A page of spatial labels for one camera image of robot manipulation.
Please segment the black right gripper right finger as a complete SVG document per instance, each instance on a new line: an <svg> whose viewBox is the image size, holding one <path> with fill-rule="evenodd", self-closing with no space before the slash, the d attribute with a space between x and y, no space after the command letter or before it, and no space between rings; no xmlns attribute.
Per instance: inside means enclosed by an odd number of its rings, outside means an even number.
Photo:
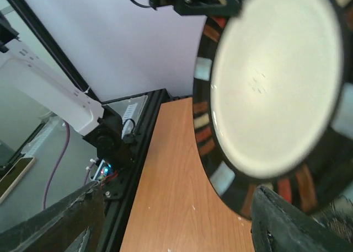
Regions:
<svg viewBox="0 0 353 252"><path fill-rule="evenodd" d="M308 216L260 186L251 213L255 251L352 251L352 202L344 196Z"/></svg>

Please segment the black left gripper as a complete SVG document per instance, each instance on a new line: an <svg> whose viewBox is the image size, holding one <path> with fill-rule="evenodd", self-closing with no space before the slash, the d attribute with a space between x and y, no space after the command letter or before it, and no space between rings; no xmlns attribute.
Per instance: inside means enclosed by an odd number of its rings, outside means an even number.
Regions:
<svg viewBox="0 0 353 252"><path fill-rule="evenodd" d="M242 0L149 0L149 5L156 10L159 7L174 6L182 16L235 16L240 12Z"/></svg>

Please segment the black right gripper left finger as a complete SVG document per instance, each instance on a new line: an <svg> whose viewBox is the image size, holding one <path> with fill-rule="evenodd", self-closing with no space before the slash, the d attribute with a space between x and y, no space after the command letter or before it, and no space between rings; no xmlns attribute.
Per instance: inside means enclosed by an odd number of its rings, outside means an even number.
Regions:
<svg viewBox="0 0 353 252"><path fill-rule="evenodd" d="M104 219L101 186L91 182L1 233L1 251L96 251Z"/></svg>

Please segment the black rimmed plate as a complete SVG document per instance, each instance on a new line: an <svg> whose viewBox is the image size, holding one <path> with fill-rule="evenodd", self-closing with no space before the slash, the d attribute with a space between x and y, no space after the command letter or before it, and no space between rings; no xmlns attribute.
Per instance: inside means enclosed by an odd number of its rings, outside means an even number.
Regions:
<svg viewBox="0 0 353 252"><path fill-rule="evenodd" d="M241 0L208 17L194 132L220 199L251 219L258 185L305 213L352 183L352 0Z"/></svg>

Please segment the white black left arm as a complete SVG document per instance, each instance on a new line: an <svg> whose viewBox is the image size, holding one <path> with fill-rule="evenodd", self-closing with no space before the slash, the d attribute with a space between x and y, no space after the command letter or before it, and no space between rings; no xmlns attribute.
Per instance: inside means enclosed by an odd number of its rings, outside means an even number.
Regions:
<svg viewBox="0 0 353 252"><path fill-rule="evenodd" d="M147 8L173 6L182 16L233 17L242 0L149 0ZM39 59L1 17L1 76L27 96L54 112L97 149L97 156L113 169L130 166L133 153L122 139L122 118Z"/></svg>

